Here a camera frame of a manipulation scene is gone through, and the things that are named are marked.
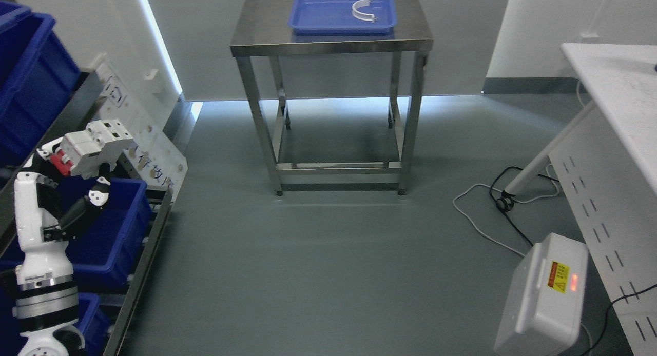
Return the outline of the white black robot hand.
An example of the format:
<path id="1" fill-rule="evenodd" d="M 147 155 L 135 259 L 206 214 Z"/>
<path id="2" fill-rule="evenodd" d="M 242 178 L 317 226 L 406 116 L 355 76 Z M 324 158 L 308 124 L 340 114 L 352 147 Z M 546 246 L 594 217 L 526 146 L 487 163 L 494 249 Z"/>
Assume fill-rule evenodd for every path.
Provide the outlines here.
<path id="1" fill-rule="evenodd" d="M 14 215 L 24 261 L 15 269 L 18 284 L 30 283 L 47 274 L 72 275 L 66 256 L 68 242 L 85 232 L 109 200 L 111 173 L 102 164 L 101 175 L 67 211 L 61 206 L 57 187 L 63 176 L 49 159 L 63 136 L 43 144 L 28 158 L 14 181 Z"/>

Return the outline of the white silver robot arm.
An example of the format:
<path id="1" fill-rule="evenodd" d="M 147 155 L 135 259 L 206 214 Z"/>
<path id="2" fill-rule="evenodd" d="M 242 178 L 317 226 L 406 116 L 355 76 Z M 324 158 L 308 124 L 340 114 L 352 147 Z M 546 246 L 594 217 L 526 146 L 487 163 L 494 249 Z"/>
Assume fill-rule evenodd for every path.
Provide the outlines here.
<path id="1" fill-rule="evenodd" d="M 16 271 L 2 271 L 2 288 L 15 305 L 13 316 L 26 344 L 19 355 L 87 355 L 79 319 L 79 292 L 72 275 L 47 274 L 17 283 Z"/>

